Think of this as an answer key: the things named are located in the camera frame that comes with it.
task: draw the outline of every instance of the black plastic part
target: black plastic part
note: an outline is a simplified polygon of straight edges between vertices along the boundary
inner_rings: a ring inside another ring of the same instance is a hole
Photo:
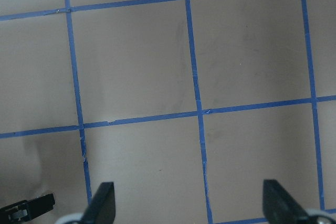
[[[45,214],[46,212],[53,209],[55,204],[55,199],[53,194],[44,195],[32,200],[22,200],[17,203],[11,204],[0,209],[0,223],[1,224],[12,224],[12,223],[22,223],[35,219],[38,216]],[[26,210],[27,215],[22,218],[13,219],[12,214],[20,211]]]
[[[113,182],[101,183],[80,223],[112,224],[116,216],[115,203]]]
[[[42,197],[29,200],[28,202],[20,205],[18,208],[21,210],[27,210],[28,215],[24,217],[23,220],[29,221],[51,211],[54,208],[54,204],[55,199],[53,194],[47,194]]]
[[[307,212],[275,179],[264,180],[262,203],[264,216],[270,224],[310,222]]]

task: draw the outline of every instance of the beige floor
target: beige floor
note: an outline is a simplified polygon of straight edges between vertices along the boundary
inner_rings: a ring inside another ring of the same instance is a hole
[[[301,0],[190,1],[213,223],[262,218],[265,178],[319,208]],[[64,2],[0,0],[0,207],[53,192],[55,209],[35,224],[87,206]],[[185,0],[128,3],[71,14],[92,193],[115,182],[116,224],[208,223]],[[316,96],[333,96],[336,0],[307,8]],[[44,10],[59,11],[11,19]],[[324,204],[336,209],[336,98],[324,100]],[[260,103],[272,108],[241,106]]]

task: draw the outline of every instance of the floor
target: floor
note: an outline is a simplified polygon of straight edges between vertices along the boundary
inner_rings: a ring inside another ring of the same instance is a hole
[[[53,223],[261,223],[275,178],[336,213],[336,0],[0,0],[0,207]]]

